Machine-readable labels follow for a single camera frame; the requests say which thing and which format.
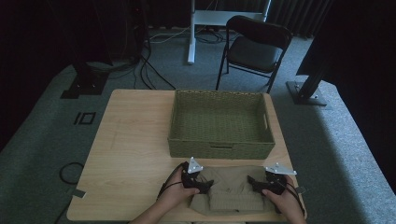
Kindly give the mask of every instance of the black cable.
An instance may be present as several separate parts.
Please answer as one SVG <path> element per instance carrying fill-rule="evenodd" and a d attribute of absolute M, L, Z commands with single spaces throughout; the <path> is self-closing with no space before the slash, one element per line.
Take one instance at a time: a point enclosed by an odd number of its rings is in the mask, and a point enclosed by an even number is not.
<path fill-rule="evenodd" d="M 155 89 L 155 86 L 151 83 L 150 79 L 149 79 L 149 72 L 147 70 L 147 64 L 154 70 L 154 72 L 157 74 L 157 76 L 159 76 L 164 82 L 166 82 L 168 85 L 170 85 L 174 90 L 176 89 L 176 87 L 174 85 L 172 85 L 172 83 L 170 83 L 168 80 L 166 80 L 165 77 L 163 77 L 158 71 L 157 69 L 155 69 L 155 67 L 149 63 L 149 57 L 151 56 L 151 46 L 150 46 L 150 42 L 148 40 L 148 46 L 146 46 L 146 48 L 148 49 L 148 57 L 147 59 L 141 55 L 141 59 L 143 60 L 143 65 L 140 68 L 140 78 L 142 79 L 143 83 L 149 88 L 149 89 Z M 143 79 L 143 68 L 146 68 L 146 77 L 148 79 L 149 84 L 146 82 L 145 79 Z"/>
<path fill-rule="evenodd" d="M 112 73 L 112 72 L 121 72 L 121 71 L 129 70 L 131 67 L 135 67 L 135 64 L 133 62 L 129 61 L 128 63 L 122 64 L 122 65 L 119 65 L 116 67 L 112 66 L 109 68 L 99 68 L 99 67 L 95 67 L 94 65 L 89 65 L 89 67 L 94 72 Z"/>
<path fill-rule="evenodd" d="M 137 80 L 137 75 L 136 72 L 134 72 L 134 90 L 136 90 L 136 80 Z"/>
<path fill-rule="evenodd" d="M 302 204 L 301 201 L 300 201 L 300 197 L 299 197 L 296 193 L 294 193 L 293 191 L 291 191 L 291 189 L 289 189 L 287 186 L 285 186 L 285 185 L 283 185 L 282 183 L 280 183 L 277 179 L 275 180 L 275 182 L 276 182 L 278 185 L 280 185 L 282 188 L 286 189 L 286 190 L 297 200 L 297 203 L 300 205 L 301 211 L 303 212 L 303 216 L 305 216 L 305 210 L 304 210 L 304 208 L 303 208 L 303 204 Z M 293 190 L 294 190 L 295 192 L 297 192 L 296 188 L 295 188 L 293 185 L 291 185 L 291 184 L 289 184 L 289 185 L 293 188 Z"/>
<path fill-rule="evenodd" d="M 206 43 L 206 44 L 220 44 L 225 42 L 224 36 L 219 32 L 208 31 L 209 34 L 199 34 L 195 36 L 195 39 L 199 42 Z M 216 40 L 207 40 L 204 38 L 199 37 L 200 35 L 213 35 Z"/>
<path fill-rule="evenodd" d="M 67 164 L 64 165 L 64 166 L 61 168 L 61 170 L 59 171 L 59 178 L 61 178 L 61 180 L 62 180 L 64 183 L 68 184 L 68 185 L 76 185 L 76 184 L 78 183 L 78 181 L 77 181 L 77 182 L 71 182 L 71 181 L 68 181 L 68 180 L 64 179 L 64 169 L 67 168 L 67 167 L 69 167 L 69 166 L 71 166 L 71 165 L 78 165 L 78 166 L 81 167 L 81 169 L 84 168 L 84 165 L 83 165 L 83 164 L 81 164 L 81 163 L 79 163 L 79 162 L 76 162 L 76 161 L 75 161 L 75 162 L 67 163 Z"/>
<path fill-rule="evenodd" d="M 183 183 L 183 182 L 178 181 L 178 182 L 176 182 L 176 183 L 170 184 L 170 185 L 166 186 L 166 188 L 163 189 L 163 191 L 165 191 L 166 189 L 169 189 L 170 187 L 172 187 L 172 186 L 174 186 L 174 185 L 176 185 L 176 184 L 182 184 L 182 183 Z"/>
<path fill-rule="evenodd" d="M 136 67 L 137 67 L 137 66 L 134 66 L 131 70 L 125 72 L 125 73 L 122 74 L 122 75 L 119 75 L 119 76 L 117 76 L 117 77 L 108 77 L 107 79 L 110 80 L 110 79 L 119 79 L 119 78 L 122 78 L 122 77 L 126 77 L 126 76 L 130 75 L 131 73 L 134 73 L 134 71 L 136 70 Z"/>
<path fill-rule="evenodd" d="M 72 182 L 72 181 L 69 181 L 69 180 L 66 180 L 65 178 L 64 178 L 64 169 L 66 169 L 66 168 L 68 168 L 69 166 L 71 166 L 71 165 L 77 165 L 77 166 L 80 166 L 81 167 L 81 169 L 83 169 L 84 168 L 84 165 L 83 164 L 81 164 L 81 163 L 79 163 L 79 162 L 70 162 L 70 163 L 67 163 L 66 165 L 64 165 L 62 168 L 61 168 L 61 170 L 59 171 L 59 178 L 61 178 L 61 180 L 62 180 L 62 182 L 64 182 L 64 183 L 66 183 L 66 184 L 68 184 L 68 185 L 76 185 L 78 182 Z M 69 201 L 69 203 L 64 207 L 64 209 L 62 210 L 62 213 L 56 218 L 56 220 L 55 220 L 55 224 L 57 224 L 58 222 L 59 222 L 59 220 L 61 219 L 61 217 L 64 215 L 64 212 L 67 210 L 67 208 L 70 206 L 70 203 L 72 202 L 72 200 L 70 200 Z"/>
<path fill-rule="evenodd" d="M 165 182 L 163 183 L 163 186 L 162 186 L 161 189 L 160 189 L 160 192 L 158 193 L 157 200 L 160 198 L 161 194 L 163 194 L 163 192 L 164 192 L 168 187 L 172 186 L 172 185 L 170 185 L 170 186 L 166 187 L 166 184 L 167 184 L 167 183 L 169 182 L 169 180 L 175 175 L 175 173 L 177 172 L 178 168 L 181 167 L 181 166 L 183 166 L 183 163 L 179 164 L 179 165 L 175 168 L 175 170 L 172 171 L 172 173 L 168 176 L 168 178 L 166 178 Z"/>

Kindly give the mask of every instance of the wicker basket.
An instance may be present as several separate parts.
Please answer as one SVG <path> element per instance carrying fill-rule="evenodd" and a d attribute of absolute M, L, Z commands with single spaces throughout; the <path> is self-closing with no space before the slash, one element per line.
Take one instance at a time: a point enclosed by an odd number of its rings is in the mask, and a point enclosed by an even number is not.
<path fill-rule="evenodd" d="M 275 145 L 262 93 L 177 90 L 171 157 L 266 159 Z"/>

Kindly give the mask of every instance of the stand base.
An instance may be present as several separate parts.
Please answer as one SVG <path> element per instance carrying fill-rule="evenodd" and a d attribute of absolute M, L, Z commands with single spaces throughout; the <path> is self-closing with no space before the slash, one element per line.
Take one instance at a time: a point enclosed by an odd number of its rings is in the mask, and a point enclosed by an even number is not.
<path fill-rule="evenodd" d="M 61 99 L 78 99 L 80 95 L 100 95 L 106 85 L 109 73 L 101 73 L 92 81 L 91 86 L 81 87 L 78 85 L 78 76 L 75 77 L 68 91 L 62 93 Z"/>
<path fill-rule="evenodd" d="M 327 105 L 327 102 L 324 100 L 319 89 L 317 89 L 314 92 L 314 94 L 312 94 L 312 96 L 308 99 L 299 97 L 298 92 L 300 91 L 300 88 L 303 86 L 303 84 L 304 84 L 303 82 L 294 82 L 294 81 L 286 82 L 286 85 L 288 86 L 291 97 L 293 98 L 293 101 L 295 104 L 297 104 L 297 105 L 320 105 L 320 106 Z"/>

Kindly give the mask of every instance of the gray cloth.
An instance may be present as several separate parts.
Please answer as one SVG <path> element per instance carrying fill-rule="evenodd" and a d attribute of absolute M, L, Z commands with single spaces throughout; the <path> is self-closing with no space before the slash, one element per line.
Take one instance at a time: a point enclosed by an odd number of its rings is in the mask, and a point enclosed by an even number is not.
<path fill-rule="evenodd" d="M 257 214 L 274 210 L 274 206 L 254 192 L 248 175 L 264 181 L 262 166 L 205 167 L 198 180 L 214 180 L 208 194 L 194 195 L 190 208 L 206 216 Z"/>

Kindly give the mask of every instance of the gray carpet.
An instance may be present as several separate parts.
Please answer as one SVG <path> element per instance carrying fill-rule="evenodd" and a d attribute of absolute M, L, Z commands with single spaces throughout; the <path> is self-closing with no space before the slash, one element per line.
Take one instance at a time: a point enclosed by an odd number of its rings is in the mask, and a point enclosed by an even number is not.
<path fill-rule="evenodd" d="M 327 107 L 295 105 L 290 97 L 285 83 L 306 78 L 295 74 L 310 43 L 293 39 L 271 91 L 299 184 L 308 188 L 304 194 L 307 221 L 395 223 L 396 197 L 337 89 L 320 83 Z M 152 44 L 148 61 L 178 89 L 214 90 L 222 48 L 223 44 L 197 42 L 195 64 L 188 65 L 188 39 L 173 38 Z M 61 181 L 60 169 L 69 162 L 85 162 L 113 90 L 147 89 L 139 70 L 140 64 L 135 70 L 114 72 L 102 95 L 81 95 L 75 100 L 60 99 L 76 75 L 72 66 L 52 80 L 0 154 L 0 223 L 55 222 L 75 188 Z M 148 77 L 156 89 L 172 89 L 150 68 Z M 221 80 L 220 89 L 265 91 L 266 81 L 232 70 Z M 78 113 L 91 112 L 96 113 L 91 125 L 75 124 Z M 80 170 L 73 169 L 68 178 L 78 180 Z M 72 222 L 63 214 L 59 223 L 93 222 Z"/>

